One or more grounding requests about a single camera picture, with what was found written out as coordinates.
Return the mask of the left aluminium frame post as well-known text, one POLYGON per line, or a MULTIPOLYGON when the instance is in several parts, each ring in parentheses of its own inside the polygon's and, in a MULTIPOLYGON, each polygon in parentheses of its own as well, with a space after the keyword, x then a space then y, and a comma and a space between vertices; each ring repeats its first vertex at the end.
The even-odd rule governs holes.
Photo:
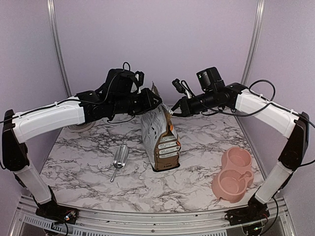
POLYGON ((52 38, 54 42, 55 53, 57 57, 57 63, 60 70, 63 87, 64 87, 67 97, 70 97, 72 96, 72 92, 71 92, 70 83, 68 80, 66 67, 65 67, 65 63, 63 59, 62 46, 61 46, 61 41, 60 41, 60 36, 59 36, 57 16, 56 16, 56 10, 55 10, 55 1, 47 0, 47 8, 48 8, 48 16, 49 16, 49 22, 50 22, 50 27, 51 27, 52 38))

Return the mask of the right aluminium frame post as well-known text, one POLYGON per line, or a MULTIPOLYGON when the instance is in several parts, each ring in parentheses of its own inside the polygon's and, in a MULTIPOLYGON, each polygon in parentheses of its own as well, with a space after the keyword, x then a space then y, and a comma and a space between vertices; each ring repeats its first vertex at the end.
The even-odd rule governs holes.
POLYGON ((252 37, 250 42, 250 47, 248 51, 248 56, 246 59, 245 67, 243 70, 243 75, 241 79, 241 84, 247 85, 249 82, 249 76, 251 72, 252 62, 255 56, 255 52, 258 47, 258 42, 260 38, 262 23, 263 23, 263 15, 264 15, 264 9, 265 9, 265 0, 258 0, 257 1, 257 7, 256 7, 256 13, 255 13, 255 19, 254 19, 254 25, 252 30, 252 37))

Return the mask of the brown white dog food bag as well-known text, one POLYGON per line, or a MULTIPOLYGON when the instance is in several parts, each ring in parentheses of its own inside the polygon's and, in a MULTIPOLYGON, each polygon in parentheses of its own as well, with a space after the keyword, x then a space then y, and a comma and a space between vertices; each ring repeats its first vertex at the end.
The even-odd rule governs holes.
POLYGON ((171 121, 173 112, 164 103, 141 116, 142 142, 153 171, 180 167, 179 135, 171 121))

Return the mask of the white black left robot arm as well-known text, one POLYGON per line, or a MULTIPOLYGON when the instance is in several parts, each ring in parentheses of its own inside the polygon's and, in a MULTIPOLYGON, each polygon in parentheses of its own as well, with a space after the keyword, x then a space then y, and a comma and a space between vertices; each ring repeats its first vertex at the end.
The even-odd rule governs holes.
POLYGON ((110 69, 105 82, 95 90, 77 93, 65 100, 26 112, 8 110, 2 129, 2 163, 32 195, 36 214, 57 223, 74 224, 78 209, 57 203, 52 188, 41 178, 28 158, 26 142, 71 125, 89 124, 115 115, 135 117, 155 109, 162 99, 143 88, 144 73, 110 69))

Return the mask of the beige ceramic plate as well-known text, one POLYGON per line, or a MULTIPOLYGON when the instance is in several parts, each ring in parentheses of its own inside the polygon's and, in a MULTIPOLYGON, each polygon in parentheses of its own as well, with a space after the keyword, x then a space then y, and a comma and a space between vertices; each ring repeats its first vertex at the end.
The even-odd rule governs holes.
POLYGON ((90 122, 90 123, 84 123, 84 124, 70 125, 67 128, 72 133, 82 133, 91 129, 92 127, 94 127, 94 125, 95 125, 95 122, 90 122))

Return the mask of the pink double pet bowl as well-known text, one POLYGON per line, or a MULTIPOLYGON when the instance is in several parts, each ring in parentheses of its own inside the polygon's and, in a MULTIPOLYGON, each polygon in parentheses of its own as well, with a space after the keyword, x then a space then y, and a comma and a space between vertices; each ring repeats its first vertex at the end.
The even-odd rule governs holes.
POLYGON ((237 203, 253 179, 251 154, 243 148, 231 147, 221 157, 221 171, 212 180, 212 192, 217 199, 237 203))

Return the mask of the front aluminium frame rail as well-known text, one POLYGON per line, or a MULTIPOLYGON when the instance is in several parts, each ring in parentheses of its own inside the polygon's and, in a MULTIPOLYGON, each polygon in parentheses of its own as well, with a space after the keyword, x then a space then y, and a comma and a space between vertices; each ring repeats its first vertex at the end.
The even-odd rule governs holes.
POLYGON ((22 197, 8 235, 43 235, 46 230, 70 236, 247 236, 266 220, 231 226, 225 209, 179 212, 140 213, 96 210, 80 207, 74 225, 55 225, 35 214, 36 205, 22 197))

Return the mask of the silver metal scoop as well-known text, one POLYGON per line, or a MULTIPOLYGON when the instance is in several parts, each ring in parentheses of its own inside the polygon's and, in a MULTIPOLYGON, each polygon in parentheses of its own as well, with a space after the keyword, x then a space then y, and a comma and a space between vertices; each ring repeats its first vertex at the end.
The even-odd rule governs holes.
POLYGON ((128 154, 129 154, 129 147, 127 145, 121 145, 120 147, 118 147, 114 155, 114 159, 113 159, 113 166, 115 170, 110 179, 110 182, 114 181, 117 171, 125 167, 128 154))

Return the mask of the aluminium frame post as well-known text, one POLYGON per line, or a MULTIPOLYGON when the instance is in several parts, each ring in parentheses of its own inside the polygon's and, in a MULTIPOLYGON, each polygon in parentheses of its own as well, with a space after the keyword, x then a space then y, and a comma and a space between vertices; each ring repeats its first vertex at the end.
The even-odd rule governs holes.
POLYGON ((49 22, 50 22, 50 27, 51 27, 52 38, 54 42, 55 53, 57 57, 57 63, 60 70, 63 87, 64 87, 67 97, 70 97, 72 96, 72 92, 71 92, 70 83, 68 80, 66 67, 65 67, 65 63, 63 59, 62 46, 61 46, 61 41, 60 41, 60 36, 59 36, 57 16, 56 16, 56 10, 55 10, 55 1, 47 0, 47 8, 48 8, 48 16, 49 16, 49 22))
POLYGON ((243 75, 241 79, 241 84, 247 85, 249 82, 249 76, 251 72, 252 62, 255 56, 255 52, 258 47, 258 42, 260 38, 262 23, 263 23, 263 15, 264 15, 264 9, 265 9, 265 0, 258 0, 257 1, 257 7, 256 7, 256 13, 255 13, 255 19, 254 19, 254 25, 252 30, 252 37, 250 42, 250 47, 248 51, 248 56, 246 59, 245 67, 243 70, 243 75))

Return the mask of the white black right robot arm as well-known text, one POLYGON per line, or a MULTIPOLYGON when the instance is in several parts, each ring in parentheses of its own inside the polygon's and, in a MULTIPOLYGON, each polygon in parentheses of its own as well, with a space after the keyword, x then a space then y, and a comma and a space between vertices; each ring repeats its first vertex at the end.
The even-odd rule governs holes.
POLYGON ((226 213, 231 225, 237 220, 249 222, 257 220, 267 212, 267 203, 276 193, 283 189, 293 173, 300 167, 309 144, 309 127, 312 122, 308 114, 296 113, 278 105, 272 98, 267 99, 240 83, 226 85, 216 67, 207 68, 198 72, 197 78, 203 90, 195 95, 186 81, 175 79, 172 85, 179 93, 184 94, 172 107, 177 117, 190 117, 201 112, 211 110, 215 115, 224 113, 225 108, 231 110, 234 117, 253 116, 280 132, 287 138, 277 164, 266 180, 248 201, 246 207, 229 210, 226 213))

